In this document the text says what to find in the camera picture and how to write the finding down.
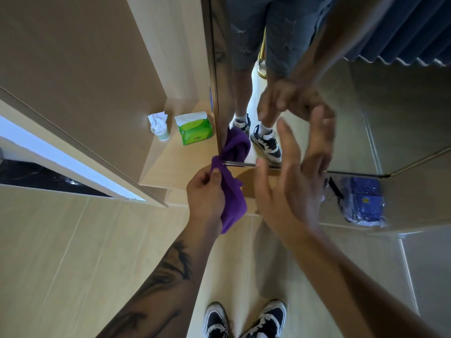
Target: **black and white sneaker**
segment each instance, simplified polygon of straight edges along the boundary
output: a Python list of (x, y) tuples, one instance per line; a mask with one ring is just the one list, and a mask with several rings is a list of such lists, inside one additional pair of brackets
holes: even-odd
[(251, 119), (249, 118), (248, 114), (246, 114), (246, 122), (234, 118), (232, 126), (237, 127), (248, 134), (251, 128)]
[(212, 302), (203, 318), (204, 338), (229, 338), (229, 319), (219, 302)]
[(286, 306), (281, 300), (271, 300), (262, 309), (257, 321), (240, 338), (279, 338), (286, 320)]
[(251, 134), (251, 140), (255, 143), (265, 154), (266, 159), (273, 164), (282, 163), (282, 151), (277, 143), (274, 133), (271, 131), (263, 136), (258, 134), (260, 124), (256, 125), (254, 132)]

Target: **hand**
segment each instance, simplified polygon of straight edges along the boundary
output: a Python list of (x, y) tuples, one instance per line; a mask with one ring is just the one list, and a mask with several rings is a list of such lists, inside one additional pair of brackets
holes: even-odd
[(314, 107), (324, 105), (326, 118), (335, 117), (334, 111), (325, 104), (316, 88), (306, 81), (280, 79), (271, 88), (266, 88), (260, 96), (258, 119), (264, 121), (268, 116), (290, 110), (297, 117), (309, 121)]
[(268, 165), (257, 160), (255, 197), (263, 220), (288, 248), (296, 247), (306, 233), (319, 231), (319, 207), (323, 196), (324, 171), (333, 151), (335, 119), (324, 117), (324, 107), (315, 107), (310, 119), (307, 151), (301, 152), (288, 124), (277, 121), (282, 146), (282, 169), (271, 189)]
[(221, 215), (226, 199), (221, 188), (222, 174), (211, 166), (201, 169), (186, 187), (189, 221), (195, 225), (209, 225), (222, 229)]

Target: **green tissue pack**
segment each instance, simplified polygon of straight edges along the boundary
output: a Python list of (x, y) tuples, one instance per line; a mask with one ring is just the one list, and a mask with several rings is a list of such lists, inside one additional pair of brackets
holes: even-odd
[(199, 142), (213, 136), (213, 128), (206, 112), (190, 113), (174, 117), (182, 136), (183, 145)]

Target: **microfiber towel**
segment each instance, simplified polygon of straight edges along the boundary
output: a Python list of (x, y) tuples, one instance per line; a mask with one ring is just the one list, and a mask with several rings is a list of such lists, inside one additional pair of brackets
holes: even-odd
[(239, 128), (228, 130), (227, 141), (221, 155), (211, 159), (211, 170), (219, 169), (222, 174), (221, 188), (225, 196), (225, 207), (221, 215), (222, 231), (226, 233), (233, 224), (246, 214), (248, 209), (245, 196), (241, 192), (243, 183), (234, 178), (232, 173), (222, 163), (225, 161), (244, 162), (251, 149), (248, 136)]

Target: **wooden wall panel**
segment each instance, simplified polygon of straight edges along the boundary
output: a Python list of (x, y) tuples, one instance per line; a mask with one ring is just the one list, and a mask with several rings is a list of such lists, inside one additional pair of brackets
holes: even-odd
[(127, 0), (169, 98), (209, 101), (200, 0)]
[(127, 0), (1, 0), (0, 86), (137, 181), (166, 94)]

